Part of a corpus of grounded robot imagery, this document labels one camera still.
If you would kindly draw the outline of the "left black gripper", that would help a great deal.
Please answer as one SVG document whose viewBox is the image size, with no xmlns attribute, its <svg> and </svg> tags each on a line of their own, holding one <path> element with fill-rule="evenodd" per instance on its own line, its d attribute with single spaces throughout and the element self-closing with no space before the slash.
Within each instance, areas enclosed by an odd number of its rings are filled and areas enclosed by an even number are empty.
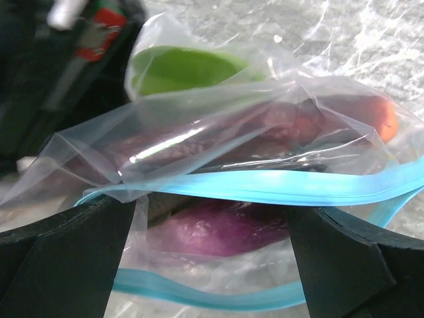
<svg viewBox="0 0 424 318">
<path fill-rule="evenodd" d="M 127 102 L 141 1 L 1 2 L 1 174 L 56 132 Z"/>
</svg>

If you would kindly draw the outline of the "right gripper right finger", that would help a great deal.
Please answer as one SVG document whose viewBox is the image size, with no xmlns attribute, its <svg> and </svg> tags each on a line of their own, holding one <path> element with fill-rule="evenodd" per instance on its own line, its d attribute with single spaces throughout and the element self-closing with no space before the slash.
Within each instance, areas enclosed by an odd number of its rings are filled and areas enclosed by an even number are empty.
<svg viewBox="0 0 424 318">
<path fill-rule="evenodd" d="M 423 316 L 423 241 L 384 228 L 419 192 L 379 204 L 367 221 L 334 207 L 287 213 L 311 317 Z"/>
</svg>

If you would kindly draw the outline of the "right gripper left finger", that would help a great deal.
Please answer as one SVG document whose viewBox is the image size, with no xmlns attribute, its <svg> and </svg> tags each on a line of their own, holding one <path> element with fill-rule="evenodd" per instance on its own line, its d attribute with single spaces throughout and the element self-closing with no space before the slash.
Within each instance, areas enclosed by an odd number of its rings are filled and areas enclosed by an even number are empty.
<svg viewBox="0 0 424 318">
<path fill-rule="evenodd" d="M 1 233 L 1 316 L 102 317 L 135 206 L 105 197 Z"/>
</svg>

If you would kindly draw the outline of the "green fake apple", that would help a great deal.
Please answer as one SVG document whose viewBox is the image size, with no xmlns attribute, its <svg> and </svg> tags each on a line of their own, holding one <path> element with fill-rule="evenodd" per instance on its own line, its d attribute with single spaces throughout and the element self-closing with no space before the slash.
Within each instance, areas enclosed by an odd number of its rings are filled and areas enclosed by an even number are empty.
<svg viewBox="0 0 424 318">
<path fill-rule="evenodd" d="M 227 52 L 178 46 L 153 46 L 129 60 L 126 91 L 140 96 L 211 87 L 226 81 L 262 81 L 265 75 Z"/>
</svg>

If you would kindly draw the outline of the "clear zip top bag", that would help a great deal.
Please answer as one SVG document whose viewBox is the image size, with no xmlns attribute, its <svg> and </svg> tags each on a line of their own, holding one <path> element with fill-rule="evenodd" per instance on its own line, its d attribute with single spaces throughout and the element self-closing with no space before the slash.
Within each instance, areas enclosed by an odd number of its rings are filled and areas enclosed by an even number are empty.
<svg viewBox="0 0 424 318">
<path fill-rule="evenodd" d="M 385 225 L 423 177 L 423 121 L 350 78 L 315 77 L 277 48 L 206 46 L 173 16 L 133 49 L 130 103 L 77 127 L 28 174 L 47 195 L 2 213 L 1 232 L 71 203 L 136 200 L 116 290 L 166 301 L 155 273 L 196 291 L 295 286 L 283 212 L 373 203 Z"/>
</svg>

